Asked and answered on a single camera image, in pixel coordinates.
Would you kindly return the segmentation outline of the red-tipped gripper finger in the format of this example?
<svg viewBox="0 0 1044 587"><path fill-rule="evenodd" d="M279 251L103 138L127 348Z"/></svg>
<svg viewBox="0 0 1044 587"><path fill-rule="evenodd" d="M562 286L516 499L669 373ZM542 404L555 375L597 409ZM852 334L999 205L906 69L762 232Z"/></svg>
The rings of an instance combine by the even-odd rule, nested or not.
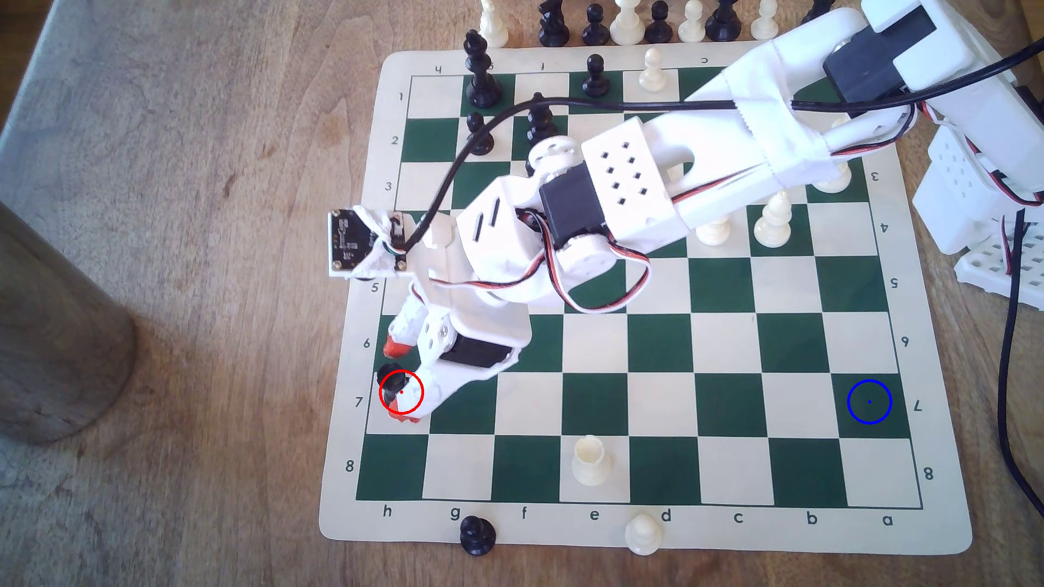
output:
<svg viewBox="0 0 1044 587"><path fill-rule="evenodd" d="M449 324L447 308L403 305L387 328L385 356L398 359L416 350L421 365L434 363L453 337Z"/></svg>
<svg viewBox="0 0 1044 587"><path fill-rule="evenodd" d="M488 381L517 363L507 358L493 367L471 367L438 359L406 373L400 363L388 363L388 412L399 421L419 421L475 381Z"/></svg>

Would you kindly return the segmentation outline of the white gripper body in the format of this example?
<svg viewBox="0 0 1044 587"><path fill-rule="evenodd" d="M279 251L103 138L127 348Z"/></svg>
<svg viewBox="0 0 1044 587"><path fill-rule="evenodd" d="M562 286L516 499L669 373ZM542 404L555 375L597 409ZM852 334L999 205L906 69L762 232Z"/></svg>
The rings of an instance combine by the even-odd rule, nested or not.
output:
<svg viewBox="0 0 1044 587"><path fill-rule="evenodd" d="M476 287L478 276L456 220L451 216L430 220L427 234L411 250L411 272L412 287L423 305L449 310L453 337L438 359L471 367L518 359L531 341L529 309Z"/></svg>

